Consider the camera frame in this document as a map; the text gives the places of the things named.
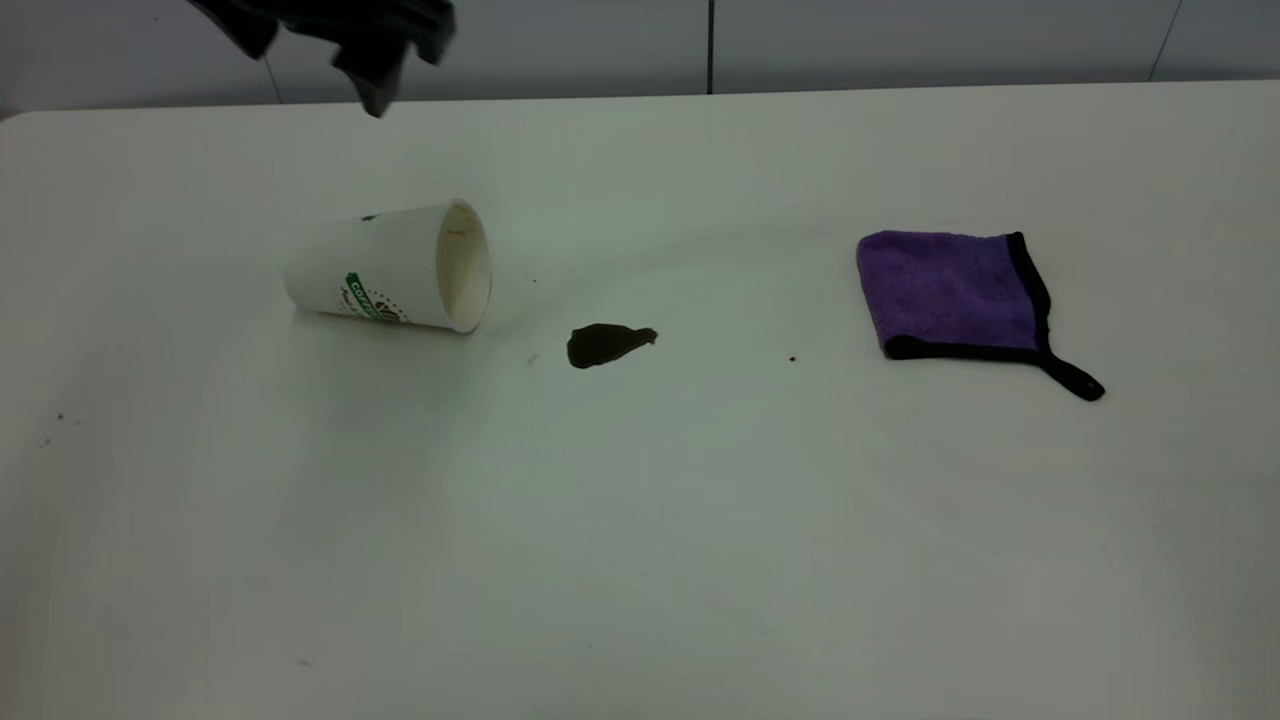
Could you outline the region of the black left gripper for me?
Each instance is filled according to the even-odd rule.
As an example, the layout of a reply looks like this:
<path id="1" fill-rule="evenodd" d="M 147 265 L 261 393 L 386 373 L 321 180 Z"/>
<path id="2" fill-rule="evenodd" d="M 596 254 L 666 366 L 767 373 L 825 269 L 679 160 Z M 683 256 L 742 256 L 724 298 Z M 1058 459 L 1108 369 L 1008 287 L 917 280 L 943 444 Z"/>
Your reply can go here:
<path id="1" fill-rule="evenodd" d="M 192 1 L 246 56 L 259 60 L 279 31 L 325 40 L 362 109 L 383 118 L 399 92 L 404 55 L 436 64 L 457 32 L 451 1 Z"/>

